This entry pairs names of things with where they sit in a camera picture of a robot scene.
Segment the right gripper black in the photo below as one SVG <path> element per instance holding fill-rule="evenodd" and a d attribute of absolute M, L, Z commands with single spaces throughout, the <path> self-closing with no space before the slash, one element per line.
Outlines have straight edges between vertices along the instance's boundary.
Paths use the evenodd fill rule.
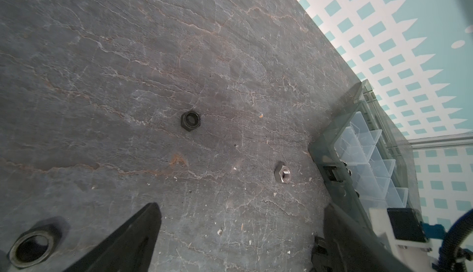
<path fill-rule="evenodd" d="M 432 242 L 426 236 L 420 214 L 409 208 L 370 208 L 372 230 L 388 251 L 413 272 L 432 272 Z"/>

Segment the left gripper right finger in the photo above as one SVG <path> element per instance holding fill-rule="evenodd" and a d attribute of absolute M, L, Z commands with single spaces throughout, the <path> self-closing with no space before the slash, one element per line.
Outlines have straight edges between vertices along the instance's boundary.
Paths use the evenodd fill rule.
<path fill-rule="evenodd" d="M 408 272 L 383 245 L 340 207 L 324 210 L 323 233 L 334 272 Z"/>

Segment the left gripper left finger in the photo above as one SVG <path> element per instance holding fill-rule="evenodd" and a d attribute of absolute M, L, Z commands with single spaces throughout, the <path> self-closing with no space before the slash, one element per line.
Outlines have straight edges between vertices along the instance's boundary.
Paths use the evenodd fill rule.
<path fill-rule="evenodd" d="M 148 203 L 67 272 L 146 272 L 161 227 L 157 203 Z"/>

